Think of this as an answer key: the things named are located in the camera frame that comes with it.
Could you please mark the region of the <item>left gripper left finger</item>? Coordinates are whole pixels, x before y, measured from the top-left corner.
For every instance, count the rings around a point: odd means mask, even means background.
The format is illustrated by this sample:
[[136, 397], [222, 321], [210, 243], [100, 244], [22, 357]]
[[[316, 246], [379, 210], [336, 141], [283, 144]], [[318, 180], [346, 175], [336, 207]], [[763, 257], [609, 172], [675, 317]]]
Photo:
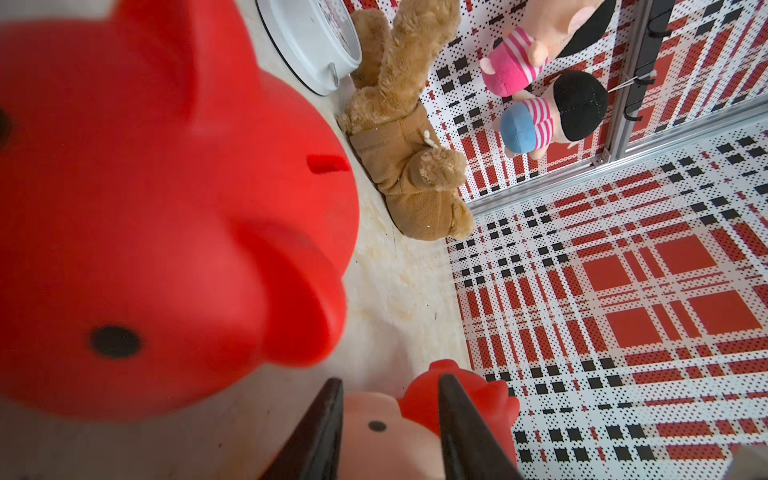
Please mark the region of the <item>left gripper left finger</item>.
[[336, 479], [343, 431], [343, 398], [343, 381], [328, 379], [260, 479]]

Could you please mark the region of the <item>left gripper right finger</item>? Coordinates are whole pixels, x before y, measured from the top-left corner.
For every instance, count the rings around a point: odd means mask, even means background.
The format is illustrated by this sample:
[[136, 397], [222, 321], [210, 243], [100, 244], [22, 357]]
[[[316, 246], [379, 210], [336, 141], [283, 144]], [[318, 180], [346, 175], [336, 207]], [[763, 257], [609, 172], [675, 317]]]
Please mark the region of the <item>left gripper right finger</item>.
[[438, 405], [447, 480], [521, 480], [459, 380], [440, 377]]

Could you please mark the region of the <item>pink piggy bank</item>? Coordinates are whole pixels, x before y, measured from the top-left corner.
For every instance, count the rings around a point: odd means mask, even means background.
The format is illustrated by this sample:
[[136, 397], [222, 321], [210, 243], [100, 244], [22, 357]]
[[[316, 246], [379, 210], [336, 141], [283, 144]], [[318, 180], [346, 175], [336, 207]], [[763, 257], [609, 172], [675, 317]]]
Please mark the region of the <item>pink piggy bank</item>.
[[405, 418], [397, 400], [376, 392], [343, 398], [340, 479], [444, 479], [439, 437]]

